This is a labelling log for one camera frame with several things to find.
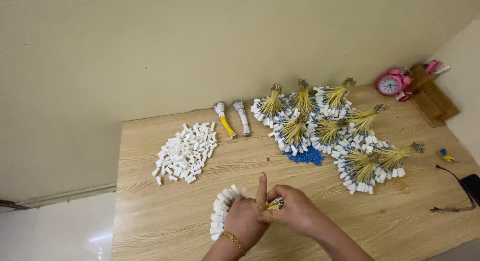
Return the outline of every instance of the small blue object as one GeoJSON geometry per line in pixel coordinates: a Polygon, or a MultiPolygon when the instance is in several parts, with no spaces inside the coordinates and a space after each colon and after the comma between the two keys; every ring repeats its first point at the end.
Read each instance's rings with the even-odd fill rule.
{"type": "Polygon", "coordinates": [[[308,151],[304,153],[297,153],[296,156],[293,156],[293,152],[283,152],[284,155],[288,155],[288,158],[296,163],[305,162],[309,163],[312,162],[316,166],[322,165],[322,160],[325,159],[325,156],[322,156],[321,153],[313,148],[312,146],[307,147],[308,151]]]}

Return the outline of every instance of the black phone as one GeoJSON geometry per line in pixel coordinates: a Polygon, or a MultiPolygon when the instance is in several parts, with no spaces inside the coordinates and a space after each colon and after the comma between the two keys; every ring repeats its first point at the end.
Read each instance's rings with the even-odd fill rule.
{"type": "Polygon", "coordinates": [[[480,206],[480,177],[477,174],[471,174],[460,179],[460,184],[480,206]]]}

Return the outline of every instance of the yellow wire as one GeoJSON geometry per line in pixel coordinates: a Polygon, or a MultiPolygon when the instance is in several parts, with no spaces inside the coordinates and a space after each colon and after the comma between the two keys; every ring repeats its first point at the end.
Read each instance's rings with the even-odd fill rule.
{"type": "Polygon", "coordinates": [[[230,137],[232,137],[232,135],[234,135],[235,132],[230,127],[229,123],[227,122],[227,119],[224,116],[222,116],[220,117],[220,120],[222,121],[222,124],[225,127],[225,129],[228,131],[228,134],[230,135],[230,137]]]}

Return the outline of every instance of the wooden table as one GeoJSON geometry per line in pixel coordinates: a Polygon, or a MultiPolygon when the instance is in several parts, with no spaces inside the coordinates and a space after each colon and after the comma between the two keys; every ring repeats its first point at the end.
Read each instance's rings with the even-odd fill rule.
{"type": "MultiPolygon", "coordinates": [[[[294,163],[282,155],[268,127],[248,112],[252,136],[230,139],[212,110],[192,111],[123,123],[118,161],[117,201],[112,260],[200,260],[213,244],[210,214],[217,194],[236,184],[254,196],[261,171],[269,188],[290,184],[299,188],[376,260],[424,260],[480,237],[480,210],[435,213],[433,207],[470,205],[453,176],[479,172],[479,166],[446,127],[431,128],[408,102],[380,95],[372,86],[351,89],[357,108],[390,102],[390,110],[373,125],[376,136],[403,147],[424,142],[427,151],[405,159],[406,176],[374,187],[374,194],[351,196],[326,156],[323,166],[294,163]],[[158,186],[151,172],[166,140],[182,124],[215,121],[218,147],[197,181],[173,182],[163,177],[158,186]],[[436,151],[452,151],[457,163],[443,163],[436,151]]],[[[226,112],[241,135],[240,117],[226,112]]],[[[313,240],[273,224],[243,260],[325,260],[313,240]]]]}

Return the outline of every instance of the pink alarm clock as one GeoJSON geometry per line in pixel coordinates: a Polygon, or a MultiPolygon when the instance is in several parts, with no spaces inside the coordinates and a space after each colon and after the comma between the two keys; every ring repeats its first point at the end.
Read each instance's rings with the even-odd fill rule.
{"type": "Polygon", "coordinates": [[[401,69],[405,69],[412,75],[407,68],[395,68],[388,71],[387,75],[378,81],[378,90],[385,95],[394,95],[402,92],[402,90],[410,85],[412,78],[402,73],[401,69]]]}

